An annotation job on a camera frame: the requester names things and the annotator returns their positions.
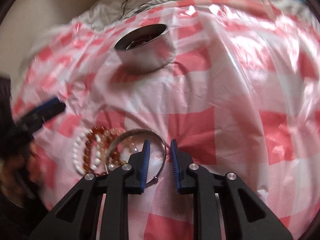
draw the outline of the hand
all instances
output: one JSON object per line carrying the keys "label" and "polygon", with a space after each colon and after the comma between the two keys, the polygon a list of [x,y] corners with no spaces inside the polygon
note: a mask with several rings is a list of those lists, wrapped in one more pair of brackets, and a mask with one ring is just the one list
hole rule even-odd
{"label": "hand", "polygon": [[[36,163],[36,147],[34,143],[30,144],[30,157],[27,163],[29,171],[29,179],[31,182],[37,183],[41,177],[41,171]],[[15,173],[23,168],[25,160],[21,155],[12,155],[0,168],[0,190],[9,201],[18,207],[23,207],[24,191],[15,179]]]}

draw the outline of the silver screw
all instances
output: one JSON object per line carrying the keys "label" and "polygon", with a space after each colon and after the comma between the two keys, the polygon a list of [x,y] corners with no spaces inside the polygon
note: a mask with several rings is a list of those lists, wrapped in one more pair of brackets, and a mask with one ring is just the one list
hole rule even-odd
{"label": "silver screw", "polygon": [[191,164],[189,165],[189,168],[190,168],[191,170],[193,170],[193,171],[196,171],[197,169],[199,169],[199,165],[196,164],[196,163],[191,163]]}
{"label": "silver screw", "polygon": [[93,180],[94,174],[88,173],[88,174],[86,174],[86,175],[84,176],[84,178],[85,178],[86,180]]}
{"label": "silver screw", "polygon": [[237,175],[233,172],[229,172],[227,174],[227,178],[230,179],[230,180],[235,180],[237,178]]}
{"label": "silver screw", "polygon": [[129,171],[129,170],[131,170],[131,168],[132,168],[132,166],[130,165],[130,164],[124,164],[124,165],[122,165],[122,169],[124,170],[124,171]]}

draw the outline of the black wire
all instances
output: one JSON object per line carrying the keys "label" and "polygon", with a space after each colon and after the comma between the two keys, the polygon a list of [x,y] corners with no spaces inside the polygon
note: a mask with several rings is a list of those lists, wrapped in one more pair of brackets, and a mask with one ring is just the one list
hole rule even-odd
{"label": "black wire", "polygon": [[122,19],[122,17],[124,16],[125,6],[127,5],[128,1],[129,1],[129,0],[125,0],[125,1],[122,3],[122,5],[120,6],[120,8],[121,8],[121,7],[123,6],[123,4],[125,3],[125,5],[124,5],[124,7],[123,7],[123,13],[122,13],[122,16],[119,18],[119,20],[121,20],[121,19]]}

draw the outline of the plastic tablecloth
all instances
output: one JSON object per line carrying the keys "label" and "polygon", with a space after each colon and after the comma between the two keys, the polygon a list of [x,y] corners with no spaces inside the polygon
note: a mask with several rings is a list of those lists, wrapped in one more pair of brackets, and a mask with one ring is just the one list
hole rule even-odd
{"label": "plastic tablecloth", "polygon": [[[168,25],[174,60],[127,75],[114,44],[155,23]],[[169,2],[103,32],[70,25],[34,57],[14,103],[16,117],[55,95],[67,105],[35,136],[42,200],[52,208],[80,179],[79,134],[147,128],[210,171],[237,173],[297,239],[320,204],[319,42],[267,0]],[[153,147],[149,177],[162,154]],[[192,239],[192,197],[173,185],[167,157],[159,182],[129,197],[130,239]]]}

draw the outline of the silver container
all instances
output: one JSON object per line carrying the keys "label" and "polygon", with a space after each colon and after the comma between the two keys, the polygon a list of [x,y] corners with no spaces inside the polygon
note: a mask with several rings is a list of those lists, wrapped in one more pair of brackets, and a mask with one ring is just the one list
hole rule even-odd
{"label": "silver container", "polygon": [[136,29],[122,37],[114,48],[124,70],[131,75],[147,74],[165,67],[176,52],[165,24]]}

